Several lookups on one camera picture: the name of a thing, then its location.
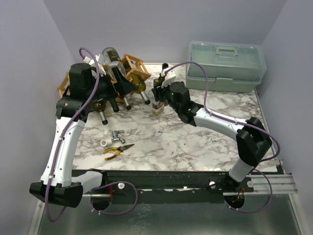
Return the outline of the clear square liquor bottle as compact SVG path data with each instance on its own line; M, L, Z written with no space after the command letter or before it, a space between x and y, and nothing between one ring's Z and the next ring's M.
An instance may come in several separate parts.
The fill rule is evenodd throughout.
M151 112L156 117L161 116L161 114L164 111L164 102L156 101L155 94L154 94L155 85L160 85L160 82L162 82L162 79L160 78L154 79L153 87L149 91L150 101L151 101Z

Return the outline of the green bottle beige label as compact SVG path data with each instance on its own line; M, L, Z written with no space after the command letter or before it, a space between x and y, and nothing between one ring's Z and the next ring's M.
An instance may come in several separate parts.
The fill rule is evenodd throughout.
M144 82L144 79L141 75L138 75L136 73L131 73L129 76L127 76L127 79L132 82L133 84L135 84L136 86L136 90L135 93L140 94L144 103L146 105L149 105L150 99L148 98L147 94L146 94L146 84Z

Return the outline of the tall green wine bottle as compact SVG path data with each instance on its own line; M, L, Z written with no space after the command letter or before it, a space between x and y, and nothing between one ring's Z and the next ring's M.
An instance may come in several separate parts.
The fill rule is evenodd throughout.
M169 68L169 65L167 63L162 64L162 72L165 72Z

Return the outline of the green bottle silver neck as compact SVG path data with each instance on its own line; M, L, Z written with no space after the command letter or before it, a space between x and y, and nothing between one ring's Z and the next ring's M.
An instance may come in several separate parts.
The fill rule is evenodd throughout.
M95 112L97 112L99 114L102 124L107 125L108 120L107 120L106 115L104 113L104 111L106 109L106 101L103 99L99 100L99 101L95 101L93 103L93 109Z

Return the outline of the clear glass carafe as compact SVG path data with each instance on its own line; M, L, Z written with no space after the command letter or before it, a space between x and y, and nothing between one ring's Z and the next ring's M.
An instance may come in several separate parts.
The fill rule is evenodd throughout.
M107 66L107 72L110 74L113 81L117 82L116 76L112 71L113 67L117 67L121 74L124 77L126 76L125 68L116 49L107 47L103 49L102 55L104 56L104 64Z

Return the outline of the green bottle brown label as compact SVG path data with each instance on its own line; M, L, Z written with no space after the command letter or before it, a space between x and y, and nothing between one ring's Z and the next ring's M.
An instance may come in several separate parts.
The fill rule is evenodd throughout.
M131 103L130 103L130 98L131 98L131 95L130 94L127 94L126 96L123 97L123 103L124 103L124 106L127 110L130 110L132 108L131 106Z

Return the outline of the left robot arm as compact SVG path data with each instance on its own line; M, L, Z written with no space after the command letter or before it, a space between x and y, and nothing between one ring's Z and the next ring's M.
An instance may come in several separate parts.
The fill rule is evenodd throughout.
M56 132L48 163L29 192L42 202L75 208L83 194L94 189L104 193L109 186L103 174L89 170L72 176L72 164L78 140L97 101L110 102L115 112L118 92L109 74L100 64L73 64L68 72L69 85L56 104Z

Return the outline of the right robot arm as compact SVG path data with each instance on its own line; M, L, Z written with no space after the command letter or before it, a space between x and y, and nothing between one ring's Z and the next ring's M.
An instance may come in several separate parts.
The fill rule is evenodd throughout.
M152 92L157 102L169 105L185 124L216 131L237 143L239 158L224 180L225 187L231 192L243 186L243 179L257 167L272 146L259 119L236 119L207 111L203 105L191 100L183 82L173 82L163 87L161 80L156 79Z

